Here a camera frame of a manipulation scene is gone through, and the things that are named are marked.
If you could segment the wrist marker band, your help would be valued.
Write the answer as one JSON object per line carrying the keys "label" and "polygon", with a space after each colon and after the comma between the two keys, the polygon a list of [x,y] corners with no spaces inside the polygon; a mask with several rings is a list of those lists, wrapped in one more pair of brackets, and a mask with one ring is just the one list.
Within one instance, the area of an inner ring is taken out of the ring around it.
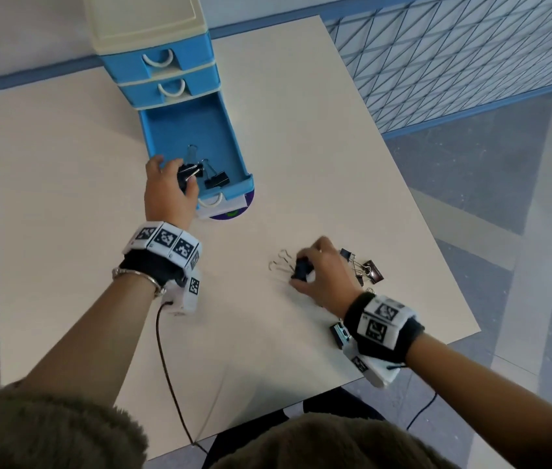
{"label": "wrist marker band", "polygon": [[125,246],[117,271],[145,274],[160,289],[171,281],[185,288],[202,254],[201,242],[189,232],[165,221],[147,221]]}
{"label": "wrist marker band", "polygon": [[425,326],[417,313],[386,296],[362,292],[350,305],[343,323],[363,356],[403,365]]}

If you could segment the person's right forearm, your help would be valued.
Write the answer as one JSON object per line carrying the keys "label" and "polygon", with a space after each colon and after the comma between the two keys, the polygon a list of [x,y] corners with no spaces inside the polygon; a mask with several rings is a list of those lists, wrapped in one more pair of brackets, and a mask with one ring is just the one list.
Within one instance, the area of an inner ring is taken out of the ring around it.
{"label": "person's right forearm", "polygon": [[515,469],[552,469],[552,404],[426,333],[406,364]]}

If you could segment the blue and cream drawer cabinet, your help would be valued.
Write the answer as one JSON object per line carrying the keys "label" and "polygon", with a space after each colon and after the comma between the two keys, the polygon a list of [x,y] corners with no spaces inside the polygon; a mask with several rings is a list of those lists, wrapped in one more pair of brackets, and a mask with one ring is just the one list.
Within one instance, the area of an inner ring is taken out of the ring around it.
{"label": "blue and cream drawer cabinet", "polygon": [[[92,46],[100,60],[102,55],[146,49],[209,32],[200,0],[83,3]],[[119,88],[130,84],[116,85]]]}

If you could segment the right wrist marker band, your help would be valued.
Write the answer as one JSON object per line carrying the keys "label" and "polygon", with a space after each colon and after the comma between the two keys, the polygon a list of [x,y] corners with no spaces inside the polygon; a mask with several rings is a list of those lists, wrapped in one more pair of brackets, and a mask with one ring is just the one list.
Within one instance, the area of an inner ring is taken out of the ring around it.
{"label": "right wrist marker band", "polygon": [[425,326],[417,313],[386,296],[362,292],[350,305],[343,323],[363,356],[403,365]]}

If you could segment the left wrist marker band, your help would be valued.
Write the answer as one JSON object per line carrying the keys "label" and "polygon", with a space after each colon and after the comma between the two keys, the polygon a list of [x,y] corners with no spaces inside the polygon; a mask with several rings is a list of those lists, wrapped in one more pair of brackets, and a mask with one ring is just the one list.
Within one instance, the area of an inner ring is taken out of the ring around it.
{"label": "left wrist marker band", "polygon": [[145,274],[160,289],[171,281],[185,288],[202,254],[201,242],[189,232],[165,221],[147,221],[125,246],[117,271]]}

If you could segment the person's left hand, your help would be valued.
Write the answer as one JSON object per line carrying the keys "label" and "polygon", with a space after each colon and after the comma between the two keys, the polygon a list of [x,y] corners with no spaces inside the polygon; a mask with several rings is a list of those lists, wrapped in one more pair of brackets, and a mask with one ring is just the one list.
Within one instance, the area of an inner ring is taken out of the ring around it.
{"label": "person's left hand", "polygon": [[166,163],[163,160],[161,155],[157,155],[145,165],[145,220],[164,221],[189,231],[197,203],[189,203],[178,186],[177,172],[183,160],[178,158]]}

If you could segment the black trousers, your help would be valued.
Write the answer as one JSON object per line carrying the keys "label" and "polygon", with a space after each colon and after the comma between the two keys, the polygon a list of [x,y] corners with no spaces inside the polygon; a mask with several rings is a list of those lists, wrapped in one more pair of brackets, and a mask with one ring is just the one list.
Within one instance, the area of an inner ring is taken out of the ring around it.
{"label": "black trousers", "polygon": [[[341,387],[304,400],[302,407],[303,413],[327,413],[345,418],[385,420],[372,406]],[[288,420],[284,410],[277,410],[225,430],[216,436],[201,469],[210,469],[221,458],[233,454],[272,427]]]}

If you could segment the blue mesh fence panel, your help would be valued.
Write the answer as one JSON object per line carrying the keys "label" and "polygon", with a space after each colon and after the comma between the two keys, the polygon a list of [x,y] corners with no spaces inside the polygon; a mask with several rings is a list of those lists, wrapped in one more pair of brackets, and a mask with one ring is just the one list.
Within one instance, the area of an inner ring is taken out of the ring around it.
{"label": "blue mesh fence panel", "polygon": [[552,0],[409,0],[325,26],[382,134],[552,87]]}

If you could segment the person's left forearm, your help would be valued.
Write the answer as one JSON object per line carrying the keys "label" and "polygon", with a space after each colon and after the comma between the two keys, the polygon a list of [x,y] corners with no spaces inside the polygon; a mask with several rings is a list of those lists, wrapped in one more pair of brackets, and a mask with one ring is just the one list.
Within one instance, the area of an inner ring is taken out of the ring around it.
{"label": "person's left forearm", "polygon": [[17,389],[114,406],[156,290],[144,275],[116,277]]}

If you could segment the dark brown binder clip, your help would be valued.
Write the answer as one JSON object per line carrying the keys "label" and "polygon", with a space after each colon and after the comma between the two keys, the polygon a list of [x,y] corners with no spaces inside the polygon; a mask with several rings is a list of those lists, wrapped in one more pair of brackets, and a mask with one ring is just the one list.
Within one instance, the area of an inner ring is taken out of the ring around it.
{"label": "dark brown binder clip", "polygon": [[384,280],[384,275],[381,274],[380,269],[373,260],[363,262],[360,265],[360,272],[363,283],[376,285]]}

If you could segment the person's right hand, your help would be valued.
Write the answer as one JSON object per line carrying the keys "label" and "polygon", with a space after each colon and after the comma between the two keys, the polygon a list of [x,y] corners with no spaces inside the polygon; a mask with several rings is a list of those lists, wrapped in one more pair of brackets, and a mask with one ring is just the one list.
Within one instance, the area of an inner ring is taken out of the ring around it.
{"label": "person's right hand", "polygon": [[327,236],[301,249],[297,258],[306,257],[312,263],[315,279],[313,292],[306,295],[338,319],[345,318],[353,302],[363,293],[353,271]]}

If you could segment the purple round sticker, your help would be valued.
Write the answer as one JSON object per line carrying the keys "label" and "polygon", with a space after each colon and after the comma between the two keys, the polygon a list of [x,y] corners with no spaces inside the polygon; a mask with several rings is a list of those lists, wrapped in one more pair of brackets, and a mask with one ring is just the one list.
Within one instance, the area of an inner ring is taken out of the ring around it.
{"label": "purple round sticker", "polygon": [[217,206],[209,209],[209,218],[212,220],[232,220],[237,218],[249,209],[254,197],[254,189],[233,199],[223,197]]}

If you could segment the black binder clip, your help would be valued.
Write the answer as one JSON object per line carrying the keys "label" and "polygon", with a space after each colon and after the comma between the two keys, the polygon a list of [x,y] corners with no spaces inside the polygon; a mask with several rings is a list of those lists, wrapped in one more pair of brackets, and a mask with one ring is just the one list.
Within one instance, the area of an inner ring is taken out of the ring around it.
{"label": "black binder clip", "polygon": [[350,266],[350,269],[353,271],[353,275],[355,276],[356,281],[359,283],[360,286],[363,286],[364,277],[362,272],[358,271],[356,268],[355,254],[342,248],[340,250],[340,255],[346,260],[347,264]]}
{"label": "black binder clip", "polygon": [[203,183],[206,189],[223,188],[230,184],[230,178],[225,171],[216,171],[208,159],[202,160]]}
{"label": "black binder clip", "polygon": [[287,275],[290,279],[311,283],[315,279],[315,271],[308,258],[296,258],[286,249],[281,249],[275,260],[268,264],[269,271]]}
{"label": "black binder clip", "polygon": [[186,193],[187,182],[190,178],[201,178],[203,176],[204,164],[198,159],[197,150],[198,147],[196,145],[188,145],[186,152],[188,163],[184,163],[178,168],[177,181],[183,193]]}

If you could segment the brown fuzzy garment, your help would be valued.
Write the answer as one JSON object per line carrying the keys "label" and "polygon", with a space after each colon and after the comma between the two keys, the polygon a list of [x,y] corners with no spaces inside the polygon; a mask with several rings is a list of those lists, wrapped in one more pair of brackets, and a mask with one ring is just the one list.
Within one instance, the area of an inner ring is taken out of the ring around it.
{"label": "brown fuzzy garment", "polygon": [[[148,440],[124,410],[77,397],[0,390],[0,469],[144,469]],[[212,469],[460,469],[377,419],[308,413],[267,430]]]}

